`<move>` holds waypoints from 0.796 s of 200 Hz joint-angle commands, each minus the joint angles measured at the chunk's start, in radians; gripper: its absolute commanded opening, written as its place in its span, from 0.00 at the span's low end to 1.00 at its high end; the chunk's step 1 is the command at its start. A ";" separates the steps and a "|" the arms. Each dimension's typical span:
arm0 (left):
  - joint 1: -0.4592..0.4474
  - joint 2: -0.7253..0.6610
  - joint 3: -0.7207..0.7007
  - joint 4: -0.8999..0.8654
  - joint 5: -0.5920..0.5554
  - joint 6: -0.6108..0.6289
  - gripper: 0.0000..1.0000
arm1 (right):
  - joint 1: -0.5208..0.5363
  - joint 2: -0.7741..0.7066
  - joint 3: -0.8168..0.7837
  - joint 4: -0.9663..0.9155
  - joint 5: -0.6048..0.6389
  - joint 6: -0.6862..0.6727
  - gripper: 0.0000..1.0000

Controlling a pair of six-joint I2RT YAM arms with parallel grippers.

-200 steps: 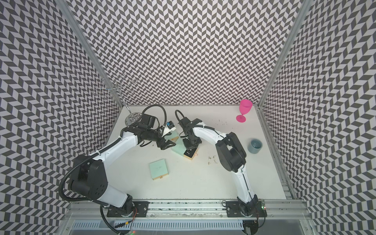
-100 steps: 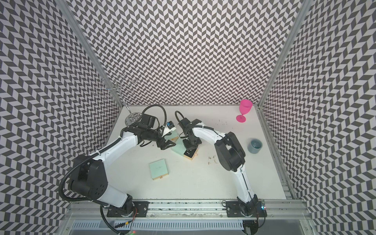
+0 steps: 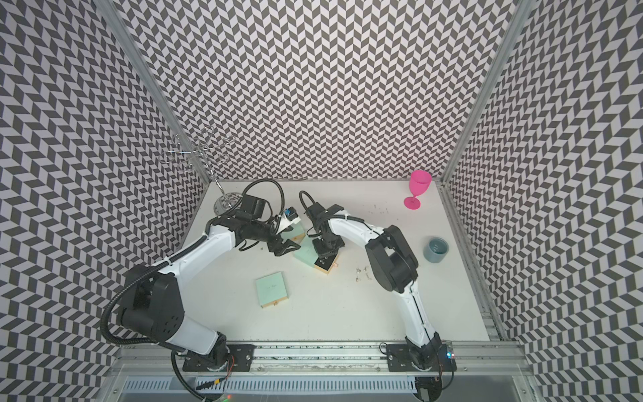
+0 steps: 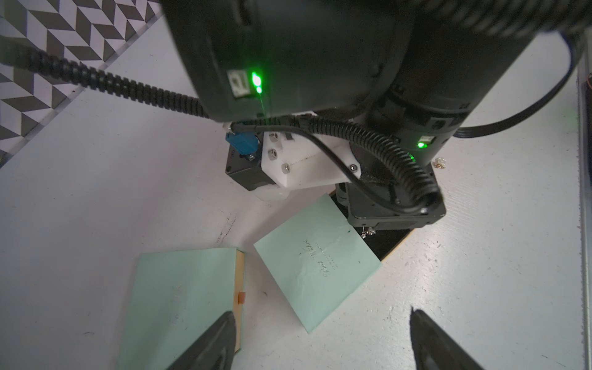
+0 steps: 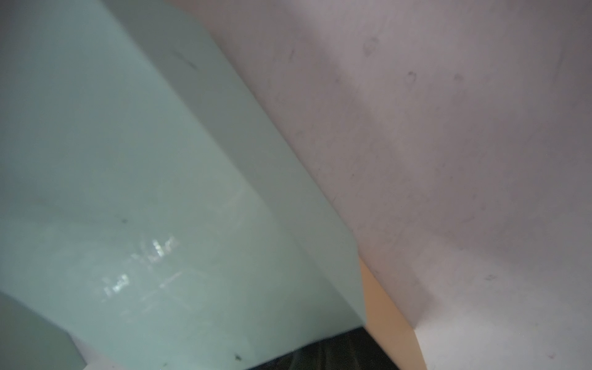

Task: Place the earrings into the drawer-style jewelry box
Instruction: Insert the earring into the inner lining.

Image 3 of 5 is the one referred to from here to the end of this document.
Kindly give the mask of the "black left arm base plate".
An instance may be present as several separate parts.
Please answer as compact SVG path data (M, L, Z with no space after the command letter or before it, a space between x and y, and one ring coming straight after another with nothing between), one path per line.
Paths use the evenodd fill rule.
M256 347L251 343L227 344L224 347L215 347L210 354L201 355L188 352L184 357L183 371L206 373L249 372L254 358Z

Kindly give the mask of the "mint green drawer jewelry box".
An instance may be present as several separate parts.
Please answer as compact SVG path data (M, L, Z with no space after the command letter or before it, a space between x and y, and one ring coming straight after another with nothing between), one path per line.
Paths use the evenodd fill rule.
M329 274L333 268L338 266L338 255L321 257L318 256L312 239L304 237L300 243L300 248L293 253L293 256L302 264Z

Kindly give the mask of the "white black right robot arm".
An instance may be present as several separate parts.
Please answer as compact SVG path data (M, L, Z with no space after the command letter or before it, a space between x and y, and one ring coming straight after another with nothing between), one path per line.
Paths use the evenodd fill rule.
M371 225L338 204L325 208L304 190L299 200L315 231L312 245L317 255L323 259L336 256L346 241L362 247L377 283L395 294L412 365L420 371L435 368L440 363L442 340L420 297L418 259L400 228Z

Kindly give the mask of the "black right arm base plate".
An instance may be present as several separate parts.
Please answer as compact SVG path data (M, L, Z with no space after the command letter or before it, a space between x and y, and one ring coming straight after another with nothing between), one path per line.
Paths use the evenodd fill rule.
M378 348L385 355L390 372L457 371L454 353L448 343L442 343L439 348L428 346L422 349L406 343L380 343Z

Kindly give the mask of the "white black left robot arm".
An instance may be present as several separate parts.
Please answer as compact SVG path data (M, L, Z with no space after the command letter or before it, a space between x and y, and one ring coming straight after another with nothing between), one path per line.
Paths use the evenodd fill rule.
M126 274L126 284L100 316L100 333L109 343L152 343L175 353L202 360L208 370L229 368L230 351L222 333L198 323L185 311L182 293L187 284L223 254L246 241L265 243L274 256L284 256L299 245L281 234L300 222L293 207L286 207L279 187L280 207L263 216L267 201L249 191L256 180L223 214L209 220L204 233L180 251Z

